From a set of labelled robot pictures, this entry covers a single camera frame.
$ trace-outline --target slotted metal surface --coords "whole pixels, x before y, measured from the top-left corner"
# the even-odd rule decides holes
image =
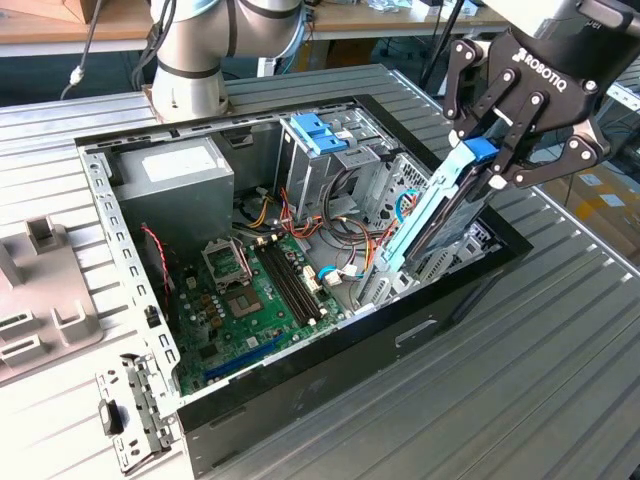
[[[438,156],[448,152],[448,128],[433,104],[381,66],[242,80],[229,92],[239,112],[370,93]],[[100,344],[0,389],[1,468],[20,472],[7,478],[118,478],[93,374],[140,339],[71,139],[154,123],[138,94],[0,110],[0,229],[45,213],[64,224],[106,330]],[[495,206],[535,250],[463,324],[214,477],[631,472],[640,460],[637,274],[539,192],[507,192]],[[137,476],[189,478],[180,444]]]

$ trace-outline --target cardboard box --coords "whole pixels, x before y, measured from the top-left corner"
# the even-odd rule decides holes
[[[97,0],[0,0],[0,8],[68,22],[90,23],[96,3]]]
[[[570,177],[543,185],[564,204]],[[603,165],[576,173],[567,209],[634,265],[640,265],[640,192]]]

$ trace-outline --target blue pcie slot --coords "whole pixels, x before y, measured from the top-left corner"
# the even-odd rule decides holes
[[[271,353],[275,350],[277,343],[282,339],[282,335],[278,335],[273,338],[269,342],[260,345],[259,347],[254,348],[246,353],[243,353],[239,357],[234,358],[233,360],[229,360],[222,365],[218,365],[217,367],[212,368],[211,370],[207,370],[204,372],[204,379],[213,380],[216,377],[222,377],[223,375],[237,370],[240,367],[243,367],[251,362],[258,360],[261,357],[264,357],[268,353]]]

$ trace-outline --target black cable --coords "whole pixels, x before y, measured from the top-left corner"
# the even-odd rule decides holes
[[[571,189],[573,189],[573,179],[575,178],[575,173],[571,175],[571,179],[569,180],[569,188],[567,189],[567,196],[564,199],[563,205],[566,207],[567,203],[569,203],[569,197],[571,196]]]
[[[87,63],[87,56],[89,55],[89,48],[91,42],[93,42],[93,35],[96,31],[96,25],[98,25],[98,17],[100,16],[100,9],[102,8],[102,0],[96,2],[96,6],[93,9],[93,16],[91,17],[91,23],[89,24],[89,33],[87,34],[87,41],[84,43],[84,50],[82,51],[82,57],[80,57],[80,63],[71,72],[71,78],[69,79],[69,85],[67,85],[60,94],[60,100],[64,100],[64,97],[69,93],[74,86],[78,85],[84,77],[85,65]]]
[[[158,35],[154,40],[150,41],[147,44],[147,47],[143,50],[142,54],[140,55],[138,64],[136,65],[136,67],[133,69],[133,72],[131,73],[131,80],[136,90],[140,90],[142,88],[142,84],[140,81],[140,76],[142,75],[142,69],[146,67],[149,64],[149,62],[151,62],[151,60],[153,60],[156,57],[156,55],[158,54],[158,50],[160,50],[160,47],[162,47],[162,44],[164,43],[164,41],[167,38],[167,35],[169,34],[169,29],[171,28],[171,24],[173,23],[173,19],[176,15],[176,8],[177,8],[177,0],[165,0],[164,4],[162,5],[162,11],[160,12],[160,18],[158,22],[151,27],[152,33],[154,28],[158,29]],[[167,14],[167,9],[169,9],[169,17],[165,22],[164,20],[165,20],[165,15]]]
[[[433,51],[433,46],[436,43],[436,37],[438,36],[438,28],[440,27],[440,20],[442,20],[442,7],[438,9],[438,17],[436,18],[436,26],[433,29],[433,33],[431,34],[431,42],[429,42],[429,51]]]
[[[436,65],[438,63],[438,59],[444,50],[445,45],[449,41],[449,37],[451,36],[451,31],[453,30],[453,26],[460,15],[460,11],[462,10],[462,6],[464,5],[464,0],[457,0],[456,4],[453,6],[453,10],[451,12],[451,16],[447,20],[447,23],[442,31],[442,35],[440,35],[440,41],[438,42],[438,46],[436,47],[435,52],[431,56],[431,62],[429,66],[422,70],[422,74],[420,75],[420,81],[418,82],[418,86],[426,91],[427,83],[429,79],[433,75],[433,71],[436,69]]]

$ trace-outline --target yellow cable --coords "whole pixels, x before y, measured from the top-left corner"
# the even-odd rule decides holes
[[[262,225],[262,223],[264,222],[265,218],[267,217],[267,199],[264,199],[264,203],[262,204],[262,211],[260,212],[260,216],[258,217],[258,219],[253,222],[250,223],[249,225],[247,225],[249,228],[257,228],[260,225]]]

